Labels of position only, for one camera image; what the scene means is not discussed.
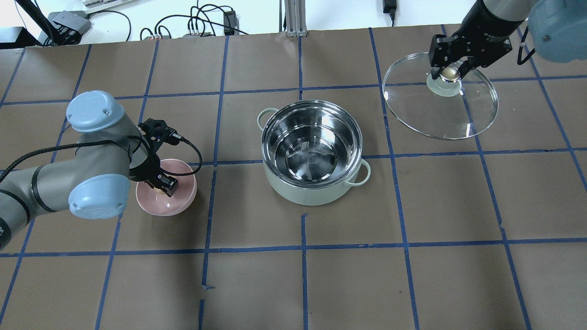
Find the white wall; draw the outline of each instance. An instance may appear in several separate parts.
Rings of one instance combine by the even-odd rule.
[[[43,13],[81,10],[82,0],[37,0]],[[475,0],[397,0],[396,26],[460,23]],[[111,8],[129,16],[132,22],[131,40],[139,39],[142,28],[172,14],[189,14],[195,0],[135,0]],[[241,29],[247,33],[273,33],[279,28],[279,0],[200,0],[204,4],[229,5],[240,18]],[[309,30],[356,29],[391,26],[388,14],[383,14],[383,0],[306,0],[306,24]],[[33,36],[41,29],[21,9],[21,14]],[[210,19],[222,22],[222,15],[208,13]],[[123,41],[128,23],[118,14],[105,13],[92,18],[92,29],[82,43]],[[187,33],[187,18],[171,18],[164,25],[174,38]],[[0,26],[22,26],[14,0],[0,0]]]

